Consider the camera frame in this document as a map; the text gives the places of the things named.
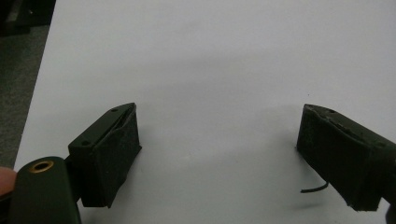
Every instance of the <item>floor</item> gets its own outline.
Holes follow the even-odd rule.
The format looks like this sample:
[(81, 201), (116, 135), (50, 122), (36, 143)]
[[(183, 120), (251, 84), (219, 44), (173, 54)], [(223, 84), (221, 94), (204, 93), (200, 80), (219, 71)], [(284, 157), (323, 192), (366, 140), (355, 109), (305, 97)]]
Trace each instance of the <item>floor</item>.
[[(15, 20), (19, 3), (9, 21)], [(49, 29), (0, 37), (0, 166), (14, 166)]]

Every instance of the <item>screw hole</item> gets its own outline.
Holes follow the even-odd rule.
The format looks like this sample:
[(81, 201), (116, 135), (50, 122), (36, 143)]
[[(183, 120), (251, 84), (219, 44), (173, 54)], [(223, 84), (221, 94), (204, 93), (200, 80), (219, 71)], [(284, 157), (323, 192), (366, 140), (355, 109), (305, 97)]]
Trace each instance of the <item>screw hole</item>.
[(87, 145), (89, 145), (91, 142), (90, 141), (83, 141), (81, 144), (83, 145), (83, 146), (87, 146)]
[(53, 166), (53, 161), (41, 161), (30, 167), (29, 172), (34, 174), (41, 173), (47, 171), (52, 166)]

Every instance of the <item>white tabletop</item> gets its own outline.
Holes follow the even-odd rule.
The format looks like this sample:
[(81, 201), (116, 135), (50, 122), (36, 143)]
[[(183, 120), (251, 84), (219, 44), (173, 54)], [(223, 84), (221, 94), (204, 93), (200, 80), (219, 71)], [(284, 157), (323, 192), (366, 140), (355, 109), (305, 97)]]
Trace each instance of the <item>white tabletop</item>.
[(294, 149), (305, 103), (396, 141), (396, 2), (58, 1), (16, 169), (137, 104), (143, 147), (84, 224), (385, 223)]

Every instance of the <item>brass grommet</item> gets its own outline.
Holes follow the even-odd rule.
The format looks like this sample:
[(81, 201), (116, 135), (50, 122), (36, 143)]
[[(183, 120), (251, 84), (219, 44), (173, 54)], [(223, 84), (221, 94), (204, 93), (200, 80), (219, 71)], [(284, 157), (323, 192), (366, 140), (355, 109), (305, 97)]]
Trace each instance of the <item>brass grommet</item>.
[(40, 161), (29, 168), (29, 172), (38, 174), (48, 171), (53, 166), (53, 161)]

